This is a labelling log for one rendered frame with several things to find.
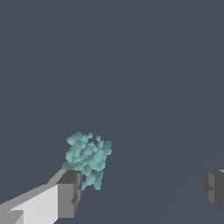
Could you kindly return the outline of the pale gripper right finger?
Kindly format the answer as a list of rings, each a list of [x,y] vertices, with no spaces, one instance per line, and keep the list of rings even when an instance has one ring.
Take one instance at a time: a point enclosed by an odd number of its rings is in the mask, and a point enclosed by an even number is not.
[[[200,178],[203,196],[224,214],[224,170],[202,171]]]

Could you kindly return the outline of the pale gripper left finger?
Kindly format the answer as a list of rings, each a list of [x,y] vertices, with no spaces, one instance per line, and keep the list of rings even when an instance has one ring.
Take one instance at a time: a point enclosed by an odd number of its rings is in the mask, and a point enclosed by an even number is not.
[[[45,185],[0,205],[0,224],[54,224],[73,218],[82,195],[82,171],[59,170]]]

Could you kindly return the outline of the teal lumpy object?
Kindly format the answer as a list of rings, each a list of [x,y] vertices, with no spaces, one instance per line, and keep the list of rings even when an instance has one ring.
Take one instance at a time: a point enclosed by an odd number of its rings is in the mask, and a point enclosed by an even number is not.
[[[66,142],[70,145],[66,153],[66,162],[62,170],[82,171],[86,179],[82,181],[82,190],[87,186],[93,186],[95,190],[102,188],[103,171],[106,167],[106,159],[112,153],[112,143],[96,137],[97,143],[90,142],[93,134],[83,135],[80,131],[71,135]]]

